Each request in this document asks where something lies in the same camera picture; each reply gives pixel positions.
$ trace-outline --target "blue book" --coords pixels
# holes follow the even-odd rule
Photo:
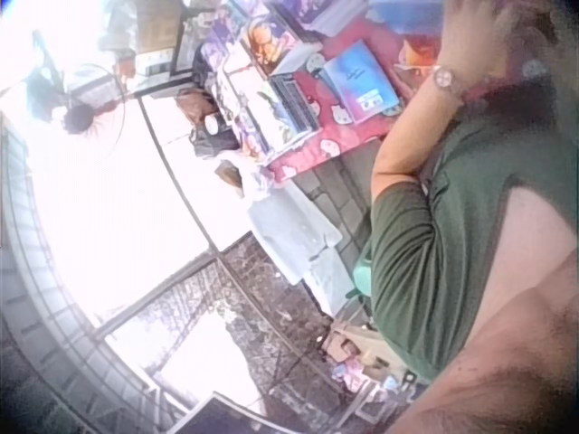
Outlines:
[[[324,66],[324,74],[356,124],[400,103],[384,70],[363,41]]]

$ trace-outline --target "wristwatch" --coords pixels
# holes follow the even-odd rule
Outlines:
[[[441,65],[435,65],[432,69],[432,77],[434,78],[434,83],[439,89],[451,93],[454,97],[459,99],[461,103],[464,103],[464,94],[467,90],[465,89],[465,86],[460,83],[460,80],[456,77],[453,70]]]

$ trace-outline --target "colorful book cover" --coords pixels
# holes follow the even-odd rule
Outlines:
[[[302,24],[312,24],[333,0],[278,0]]]
[[[265,83],[265,79],[254,66],[229,74],[229,81],[241,101],[249,100],[256,95]]]
[[[278,94],[269,83],[249,100],[248,109],[258,120],[259,128],[268,146],[283,152],[298,136],[294,122],[284,108]]]
[[[228,55],[214,31],[211,31],[205,39],[201,54],[214,71],[222,67]]]
[[[382,67],[363,41],[326,63],[324,70],[357,124],[400,103]]]
[[[252,18],[243,40],[266,75],[274,72],[299,42],[283,20],[273,12]]]
[[[237,41],[246,22],[247,17],[231,2],[228,2],[217,10],[213,30],[219,41],[228,47]]]
[[[228,74],[248,68],[252,65],[252,58],[241,42],[236,42],[229,51],[229,57],[223,65],[223,70]]]

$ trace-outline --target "green shirt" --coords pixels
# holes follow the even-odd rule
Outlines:
[[[524,185],[577,224],[577,147],[553,132],[480,119],[458,128],[425,195],[386,189],[372,210],[372,301],[384,339],[432,381],[459,353],[478,313],[509,190]]]

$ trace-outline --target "red tablecloth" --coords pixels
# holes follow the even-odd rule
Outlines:
[[[387,27],[376,24],[364,16],[357,17],[336,37],[324,42],[321,54],[326,61],[329,61],[359,40],[365,42],[384,68],[398,95],[405,101],[410,100],[415,89],[406,83],[410,83],[411,80],[402,81],[394,69],[394,65],[399,63],[404,39]],[[513,56],[507,70],[504,71],[508,79],[485,83],[484,86],[473,91],[471,96],[478,97],[486,91],[519,80],[522,61],[521,56]],[[315,111],[319,112],[318,117],[322,129],[308,139],[303,147],[288,152],[269,165],[276,181],[283,182],[374,138],[383,137],[392,128],[395,118],[383,115],[370,118],[360,125],[354,125],[349,120],[346,110],[340,107],[334,94],[323,81],[317,80],[308,73],[305,66],[295,73],[295,77],[310,104],[314,106]]]

